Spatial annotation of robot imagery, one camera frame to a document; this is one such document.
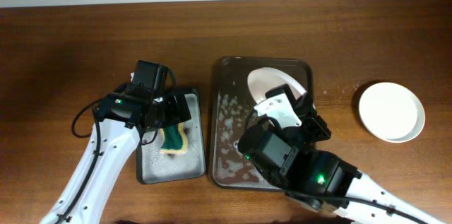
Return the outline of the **pink stained plate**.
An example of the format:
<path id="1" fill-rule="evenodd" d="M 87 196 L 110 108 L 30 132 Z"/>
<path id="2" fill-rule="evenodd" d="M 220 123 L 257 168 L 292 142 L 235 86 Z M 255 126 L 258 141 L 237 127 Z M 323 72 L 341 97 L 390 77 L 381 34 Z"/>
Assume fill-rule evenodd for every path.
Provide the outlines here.
<path id="1" fill-rule="evenodd" d="M 247 77 L 249 92 L 256 104 L 264 101 L 266 93 L 274 88 L 288 84 L 296 99 L 305 96 L 307 90 L 289 74 L 271 67 L 262 67 L 251 71 Z"/>

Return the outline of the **green and yellow sponge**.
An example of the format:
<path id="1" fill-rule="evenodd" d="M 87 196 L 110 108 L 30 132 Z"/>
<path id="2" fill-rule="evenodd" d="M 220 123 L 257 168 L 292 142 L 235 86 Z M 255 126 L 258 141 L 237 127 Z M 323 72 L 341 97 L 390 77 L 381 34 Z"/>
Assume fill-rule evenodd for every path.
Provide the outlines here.
<path id="1" fill-rule="evenodd" d="M 162 146 L 160 152 L 164 154 L 184 154 L 188 148 L 188 139 L 184 132 L 184 123 L 179 123 L 160 130 Z"/>

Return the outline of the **large white stained plate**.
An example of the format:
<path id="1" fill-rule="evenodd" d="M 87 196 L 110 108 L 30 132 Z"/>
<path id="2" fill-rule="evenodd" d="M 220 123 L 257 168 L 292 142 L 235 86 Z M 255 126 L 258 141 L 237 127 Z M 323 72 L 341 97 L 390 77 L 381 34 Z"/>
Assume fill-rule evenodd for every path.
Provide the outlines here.
<path id="1" fill-rule="evenodd" d="M 369 86 L 361 94 L 358 102 L 358 114 L 361 122 L 362 117 L 364 119 L 380 115 L 388 117 L 396 114 L 416 113 L 418 110 L 424 111 L 419 98 L 406 87 L 390 82 L 375 83 Z"/>

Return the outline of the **pale blue-white plate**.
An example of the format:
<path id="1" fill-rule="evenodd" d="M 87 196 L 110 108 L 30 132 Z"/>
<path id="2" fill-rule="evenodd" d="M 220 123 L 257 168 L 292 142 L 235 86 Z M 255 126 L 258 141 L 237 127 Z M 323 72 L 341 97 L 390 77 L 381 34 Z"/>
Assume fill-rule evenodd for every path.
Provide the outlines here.
<path id="1" fill-rule="evenodd" d="M 375 137 L 390 143 L 405 143 L 418 137 L 425 125 L 423 110 L 410 114 L 380 115 L 364 119 L 363 125 Z"/>

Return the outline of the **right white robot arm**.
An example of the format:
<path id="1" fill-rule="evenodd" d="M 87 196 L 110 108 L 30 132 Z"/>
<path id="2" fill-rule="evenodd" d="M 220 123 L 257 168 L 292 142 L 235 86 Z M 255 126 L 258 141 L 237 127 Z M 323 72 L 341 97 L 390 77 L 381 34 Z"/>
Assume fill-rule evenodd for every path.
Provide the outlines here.
<path id="1" fill-rule="evenodd" d="M 245 126 L 237 145 L 258 173 L 313 212 L 329 211 L 352 223 L 438 223 L 405 203 L 369 175 L 316 143 L 331 131 L 312 96 L 296 98 L 288 84 L 268 90 L 254 108 L 259 118 Z"/>

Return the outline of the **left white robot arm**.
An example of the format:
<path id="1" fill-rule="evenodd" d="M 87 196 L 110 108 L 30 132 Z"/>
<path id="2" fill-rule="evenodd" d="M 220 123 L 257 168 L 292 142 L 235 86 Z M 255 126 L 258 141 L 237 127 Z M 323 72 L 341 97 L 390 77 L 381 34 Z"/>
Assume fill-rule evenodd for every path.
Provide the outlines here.
<path id="1" fill-rule="evenodd" d="M 184 153 L 183 123 L 191 119 L 186 98 L 166 86 L 176 81 L 166 66 L 138 61 L 131 81 L 88 105 L 94 125 L 87 148 L 59 200 L 43 223 L 98 223 L 112 188 L 129 156 L 161 135 L 161 153 Z"/>

